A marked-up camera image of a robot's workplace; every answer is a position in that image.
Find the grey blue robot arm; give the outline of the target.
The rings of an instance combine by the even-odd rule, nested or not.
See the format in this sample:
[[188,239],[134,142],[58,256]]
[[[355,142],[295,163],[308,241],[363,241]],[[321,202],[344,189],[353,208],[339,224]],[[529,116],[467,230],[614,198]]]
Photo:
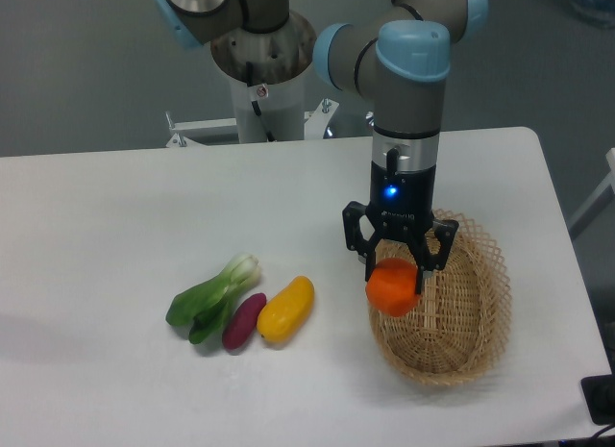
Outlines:
[[405,245],[423,282],[445,267],[458,225],[432,212],[451,46],[485,22],[488,0],[390,0],[365,26],[316,32],[289,0],[154,0],[184,47],[208,46],[232,89],[243,143],[306,137],[304,77],[374,108],[370,200],[342,213],[347,247],[376,266],[383,240]]

